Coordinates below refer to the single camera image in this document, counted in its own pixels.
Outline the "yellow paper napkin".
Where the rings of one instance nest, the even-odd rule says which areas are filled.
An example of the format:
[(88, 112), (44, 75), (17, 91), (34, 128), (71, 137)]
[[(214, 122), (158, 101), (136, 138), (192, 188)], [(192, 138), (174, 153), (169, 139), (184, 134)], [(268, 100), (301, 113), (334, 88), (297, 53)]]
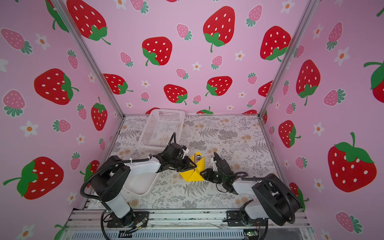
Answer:
[[(196, 155), (201, 155), (201, 159), (198, 161), (195, 159)], [(191, 157), (191, 160), (197, 165), (197, 167), (193, 170), (189, 170), (186, 172), (181, 172), (181, 177), (186, 182), (202, 182), (204, 181), (204, 178), (201, 176), (201, 172), (205, 170), (205, 157), (200, 153), (196, 152), (193, 157)]]

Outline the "white plastic perforated basket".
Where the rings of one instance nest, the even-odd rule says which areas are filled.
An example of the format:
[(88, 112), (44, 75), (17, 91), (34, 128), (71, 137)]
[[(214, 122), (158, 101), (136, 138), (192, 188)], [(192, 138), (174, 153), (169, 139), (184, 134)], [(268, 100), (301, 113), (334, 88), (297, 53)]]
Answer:
[(141, 148), (162, 151), (176, 133), (176, 142), (180, 141), (186, 114), (183, 111), (152, 110), (138, 140)]

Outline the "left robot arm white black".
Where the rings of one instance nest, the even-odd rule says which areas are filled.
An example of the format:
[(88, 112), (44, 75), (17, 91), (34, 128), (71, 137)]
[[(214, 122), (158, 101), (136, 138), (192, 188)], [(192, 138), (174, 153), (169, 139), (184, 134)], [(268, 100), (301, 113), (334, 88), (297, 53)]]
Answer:
[(84, 185), (90, 185), (95, 190), (96, 199), (107, 211), (115, 214), (119, 220), (132, 221), (134, 211), (122, 194), (127, 180), (167, 170), (179, 173), (193, 170), (197, 164), (187, 156), (188, 151), (185, 146), (171, 143), (161, 153), (149, 155), (145, 159), (122, 160), (112, 156), (87, 179)]

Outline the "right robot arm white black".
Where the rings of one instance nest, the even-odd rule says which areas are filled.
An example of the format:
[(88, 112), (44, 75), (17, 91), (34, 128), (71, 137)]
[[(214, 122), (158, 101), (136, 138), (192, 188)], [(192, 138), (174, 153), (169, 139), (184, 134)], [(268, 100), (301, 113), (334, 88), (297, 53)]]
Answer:
[(278, 226), (294, 224), (296, 212), (303, 207), (299, 197), (275, 174), (266, 177), (249, 177), (246, 172), (233, 172), (225, 159), (217, 153), (212, 158), (213, 168), (200, 173), (204, 180), (221, 186), (225, 193), (249, 195), (258, 199), (248, 200), (236, 211), (228, 211), (224, 220), (229, 226), (253, 226), (258, 220), (271, 220)]

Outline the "white oval ceramic tray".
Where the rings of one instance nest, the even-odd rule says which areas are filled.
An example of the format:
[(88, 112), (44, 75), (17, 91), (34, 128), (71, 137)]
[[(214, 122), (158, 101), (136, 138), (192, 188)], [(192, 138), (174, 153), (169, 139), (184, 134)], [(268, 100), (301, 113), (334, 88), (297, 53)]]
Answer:
[(131, 171), (124, 183), (124, 190), (139, 197), (149, 194), (160, 176), (160, 162), (149, 155), (144, 162), (130, 161), (125, 165)]

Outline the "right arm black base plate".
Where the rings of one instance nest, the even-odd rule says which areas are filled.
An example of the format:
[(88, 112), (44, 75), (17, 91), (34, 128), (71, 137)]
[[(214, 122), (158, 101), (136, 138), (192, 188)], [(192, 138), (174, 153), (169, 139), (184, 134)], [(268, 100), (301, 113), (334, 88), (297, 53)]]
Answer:
[(253, 220), (248, 217), (245, 211), (240, 210), (227, 211), (223, 222), (227, 223), (229, 227), (265, 227), (267, 225), (267, 219)]

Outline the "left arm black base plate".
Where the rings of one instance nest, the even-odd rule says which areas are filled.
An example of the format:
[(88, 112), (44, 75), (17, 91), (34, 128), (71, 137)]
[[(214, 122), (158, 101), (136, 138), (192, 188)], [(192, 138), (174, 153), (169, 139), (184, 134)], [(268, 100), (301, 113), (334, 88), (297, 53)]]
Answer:
[(108, 228), (145, 228), (148, 224), (150, 212), (135, 211), (128, 213), (121, 219), (115, 213), (108, 217)]

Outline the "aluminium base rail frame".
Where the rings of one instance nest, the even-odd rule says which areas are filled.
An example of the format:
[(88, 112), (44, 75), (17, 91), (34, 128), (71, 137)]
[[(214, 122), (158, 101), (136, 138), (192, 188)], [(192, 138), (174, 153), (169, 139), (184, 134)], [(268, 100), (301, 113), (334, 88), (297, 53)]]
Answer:
[(58, 237), (60, 240), (314, 240), (316, 237), (303, 211), (294, 224), (278, 226), (260, 219), (251, 226), (237, 221), (227, 209), (147, 210), (148, 219), (137, 231), (109, 228), (102, 210), (73, 211)]

